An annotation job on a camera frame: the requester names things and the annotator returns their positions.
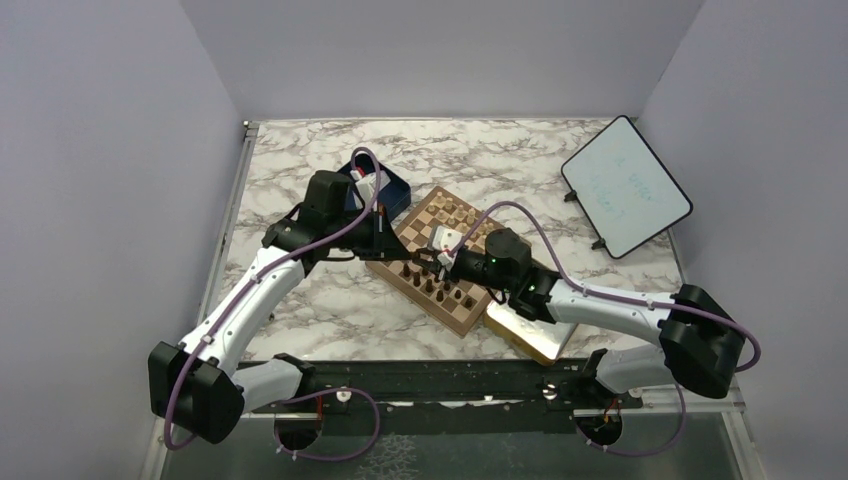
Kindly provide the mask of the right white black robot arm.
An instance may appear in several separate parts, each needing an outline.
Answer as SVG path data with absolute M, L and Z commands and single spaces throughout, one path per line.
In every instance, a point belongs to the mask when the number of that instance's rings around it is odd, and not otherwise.
M 643 340 L 627 350 L 592 354 L 577 380 L 579 398 L 600 407 L 616 395 L 676 383 L 702 397 L 730 389 L 745 343 L 730 315 L 702 288 L 672 293 L 600 288 L 563 277 L 532 257 L 528 242 L 507 228 L 488 235 L 481 252 L 439 226 L 412 260 L 438 279 L 481 286 L 518 316 L 549 324 L 584 324 Z

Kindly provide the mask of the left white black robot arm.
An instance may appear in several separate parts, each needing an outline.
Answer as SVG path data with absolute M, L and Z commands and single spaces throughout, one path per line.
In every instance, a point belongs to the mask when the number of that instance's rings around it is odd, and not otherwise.
M 236 286 L 200 326 L 180 342 L 157 344 L 148 357 L 152 412 L 217 444 L 241 416 L 282 402 L 290 410 L 313 401 L 308 366 L 281 354 L 253 367 L 238 364 L 276 306 L 333 249 L 363 261 L 407 261 L 411 252 L 376 206 L 346 207 L 350 177 L 327 170 L 310 179 L 295 218 L 272 224 Z

